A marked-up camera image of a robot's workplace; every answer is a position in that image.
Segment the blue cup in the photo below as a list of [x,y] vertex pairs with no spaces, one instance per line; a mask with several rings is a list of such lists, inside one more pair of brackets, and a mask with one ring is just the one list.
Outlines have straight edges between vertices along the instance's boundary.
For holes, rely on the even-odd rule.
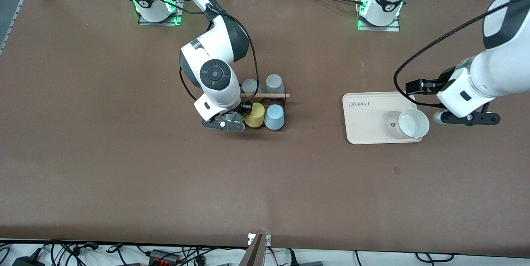
[[265,114],[265,126],[271,130],[282,128],[285,123],[284,109],[280,105],[273,104],[267,108]]

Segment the red wire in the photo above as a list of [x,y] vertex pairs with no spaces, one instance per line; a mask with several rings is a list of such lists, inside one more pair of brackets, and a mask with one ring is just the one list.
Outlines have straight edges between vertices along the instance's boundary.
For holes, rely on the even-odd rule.
[[272,247],[269,247],[269,251],[272,254],[272,257],[274,258],[274,261],[276,262],[276,266],[279,266],[278,265],[278,260],[276,260],[276,255],[274,254],[274,251],[272,250]]

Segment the table surface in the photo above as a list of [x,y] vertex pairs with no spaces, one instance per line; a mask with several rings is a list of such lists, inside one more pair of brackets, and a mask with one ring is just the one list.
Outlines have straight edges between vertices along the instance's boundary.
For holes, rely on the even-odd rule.
[[[341,107],[394,91],[403,61],[492,0],[407,0],[399,33],[356,30],[333,0],[218,1],[262,81],[280,74],[291,94],[278,132],[201,126],[178,52],[202,16],[149,27],[127,0],[24,1],[0,57],[2,237],[241,246],[266,232],[274,247],[528,255],[527,95],[492,103],[498,126],[431,123],[417,144],[352,145]],[[401,82],[482,50],[477,23]],[[253,77],[250,51],[232,67]]]

